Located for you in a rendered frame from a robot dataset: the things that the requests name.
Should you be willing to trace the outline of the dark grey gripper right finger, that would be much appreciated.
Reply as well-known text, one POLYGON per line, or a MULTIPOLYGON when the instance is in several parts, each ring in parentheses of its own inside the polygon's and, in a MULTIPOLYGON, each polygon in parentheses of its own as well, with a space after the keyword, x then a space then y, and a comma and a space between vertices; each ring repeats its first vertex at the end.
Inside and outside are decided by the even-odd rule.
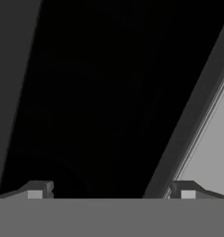
POLYGON ((173 181, 171 199, 224 199, 224 194, 206 190, 195 181, 173 181))

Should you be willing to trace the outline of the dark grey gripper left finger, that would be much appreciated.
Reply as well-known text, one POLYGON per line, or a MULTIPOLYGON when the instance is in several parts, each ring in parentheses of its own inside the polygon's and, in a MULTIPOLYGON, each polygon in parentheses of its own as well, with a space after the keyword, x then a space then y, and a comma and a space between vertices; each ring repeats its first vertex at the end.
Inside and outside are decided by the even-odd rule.
POLYGON ((52 199, 54 197, 53 190, 53 181, 29 181, 18 190, 0 194, 0 199, 52 199))

